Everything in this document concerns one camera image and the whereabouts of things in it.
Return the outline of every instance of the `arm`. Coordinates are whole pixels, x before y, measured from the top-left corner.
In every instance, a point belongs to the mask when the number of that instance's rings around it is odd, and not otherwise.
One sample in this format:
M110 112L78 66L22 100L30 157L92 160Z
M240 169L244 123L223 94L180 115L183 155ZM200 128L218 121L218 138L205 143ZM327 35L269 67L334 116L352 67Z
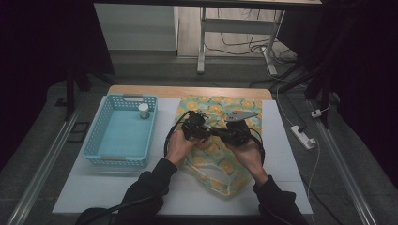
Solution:
M308 224L295 204L296 194L281 191L272 176L268 176L261 164L260 151L257 144L249 140L239 147L225 144L231 149L237 160L249 171L255 180L254 193L260 202L260 214L270 224Z
M149 202L140 203L120 210L115 225L150 224L150 220L163 206L163 195L168 193L172 175L177 171L176 165L199 141L185 140L184 133L176 130L170 138L168 154L162 158L152 172L143 172L138 181L126 191L122 203L131 203L150 196L156 196Z

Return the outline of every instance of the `white tabletop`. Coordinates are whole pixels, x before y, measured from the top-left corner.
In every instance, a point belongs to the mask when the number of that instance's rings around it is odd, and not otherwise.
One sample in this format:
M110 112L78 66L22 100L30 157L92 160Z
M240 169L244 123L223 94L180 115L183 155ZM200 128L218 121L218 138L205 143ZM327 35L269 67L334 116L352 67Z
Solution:
M179 98L159 98L158 117L153 134L149 164L151 171L163 157L165 137L174 123ZM313 211L307 200L299 170L287 140L276 102L263 100L263 133L266 149L265 169L282 190L296 192L296 204L303 214ZM56 202L53 213L81 213L90 207L109 208L120 204L127 188L144 170L109 172L86 160L82 152L76 158L68 180ZM258 200L252 181L241 192L225 197L185 172L176 172L170 191L164 196L164 206L159 215L258 215Z

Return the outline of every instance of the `power strip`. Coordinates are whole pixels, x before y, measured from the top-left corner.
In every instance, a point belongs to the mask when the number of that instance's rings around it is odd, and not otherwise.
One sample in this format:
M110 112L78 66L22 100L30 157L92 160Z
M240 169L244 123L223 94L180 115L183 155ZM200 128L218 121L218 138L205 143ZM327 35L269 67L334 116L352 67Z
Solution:
M307 149L312 149L315 147L315 139L309 139L307 135L305 135L304 132L299 132L299 126L292 126L290 128L292 132L295 134L295 136L298 138L298 140L302 143L302 145Z

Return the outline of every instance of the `yellow floral cloth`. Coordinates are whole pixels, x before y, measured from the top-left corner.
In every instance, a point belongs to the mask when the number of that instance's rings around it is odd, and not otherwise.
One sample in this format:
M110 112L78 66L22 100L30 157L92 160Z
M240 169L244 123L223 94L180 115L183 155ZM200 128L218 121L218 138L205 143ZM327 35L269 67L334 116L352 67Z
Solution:
M186 111L202 111L208 118L207 125L226 128L225 118L232 111L254 112L258 115L246 119L249 128L261 134L262 101L236 97L188 96L181 99L176 120ZM204 168L222 171L225 179L217 180L207 175ZM207 142L193 147L183 162L182 169L196 177L209 188L222 195L233 195L242 190L252 179L249 172L225 147L219 137L212 136Z

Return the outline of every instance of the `camera rig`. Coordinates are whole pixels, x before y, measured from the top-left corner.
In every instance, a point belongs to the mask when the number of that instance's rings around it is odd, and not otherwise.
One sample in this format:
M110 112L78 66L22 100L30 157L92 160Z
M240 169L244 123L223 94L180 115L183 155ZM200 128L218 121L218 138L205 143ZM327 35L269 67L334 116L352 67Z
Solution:
M186 115L189 115L187 119L181 122ZM228 143L234 146L241 146L242 144L252 139L255 141L260 149L261 162L264 163L265 150L262 144L261 135L254 129L250 129L245 119L256 116L255 112L243 112L243 111L232 111L227 115L225 119L226 127L211 127L205 124L207 115L203 112L198 111L186 111L176 121L175 125L170 129L166 141L164 143L164 156L167 155L167 147L174 130L181 124L181 129L184 132L185 139L200 139L207 140L210 136L218 136L224 143ZM261 142L251 134L251 130L257 132Z

